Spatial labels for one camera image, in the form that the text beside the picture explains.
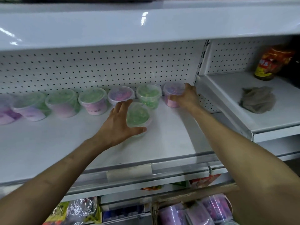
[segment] left arm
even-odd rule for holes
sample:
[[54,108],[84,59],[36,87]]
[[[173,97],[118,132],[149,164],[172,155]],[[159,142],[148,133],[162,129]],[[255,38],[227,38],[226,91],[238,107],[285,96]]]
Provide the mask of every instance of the left arm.
[[85,168],[103,151],[146,131],[129,128],[126,114],[132,100],[119,102],[92,138],[32,180],[0,200],[5,225],[40,225],[58,205]]

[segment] right arm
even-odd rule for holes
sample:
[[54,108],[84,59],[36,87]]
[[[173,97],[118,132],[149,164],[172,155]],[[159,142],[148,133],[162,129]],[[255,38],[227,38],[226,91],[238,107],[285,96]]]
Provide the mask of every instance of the right arm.
[[296,224],[300,178],[284,162],[217,121],[200,104],[195,86],[186,83],[171,100],[189,111],[237,185],[273,224]]

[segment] gray rag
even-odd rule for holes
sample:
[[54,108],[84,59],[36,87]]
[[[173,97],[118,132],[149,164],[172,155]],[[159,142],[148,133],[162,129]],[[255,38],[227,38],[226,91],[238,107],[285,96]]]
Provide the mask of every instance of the gray rag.
[[272,110],[276,103],[275,95],[271,92],[273,88],[253,87],[243,88],[243,95],[240,101],[240,105],[256,114],[262,114]]

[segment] right hand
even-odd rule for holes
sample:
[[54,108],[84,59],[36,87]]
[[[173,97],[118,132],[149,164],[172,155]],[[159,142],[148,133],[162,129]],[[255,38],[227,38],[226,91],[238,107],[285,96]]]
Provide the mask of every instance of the right hand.
[[185,83],[185,91],[182,95],[170,95],[169,99],[177,102],[180,107],[187,109],[189,112],[200,107],[196,87],[189,83]]

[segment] container with green contents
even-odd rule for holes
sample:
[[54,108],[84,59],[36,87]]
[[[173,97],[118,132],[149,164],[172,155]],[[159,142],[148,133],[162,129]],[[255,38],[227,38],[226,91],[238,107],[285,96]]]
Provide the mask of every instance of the container with green contents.
[[36,91],[16,98],[11,109],[29,121],[39,121],[51,113],[51,110],[45,105],[45,98],[45,94]]
[[162,91],[158,85],[146,84],[137,88],[137,97],[140,102],[146,104],[151,109],[156,109],[158,107],[161,96]]
[[46,105],[60,118],[69,118],[77,114],[80,105],[77,93],[71,89],[63,89],[48,95]]
[[151,111],[145,104],[140,102],[130,104],[126,117],[128,127],[148,127],[151,121]]
[[100,87],[81,92],[78,101],[90,115],[101,115],[107,111],[107,93]]

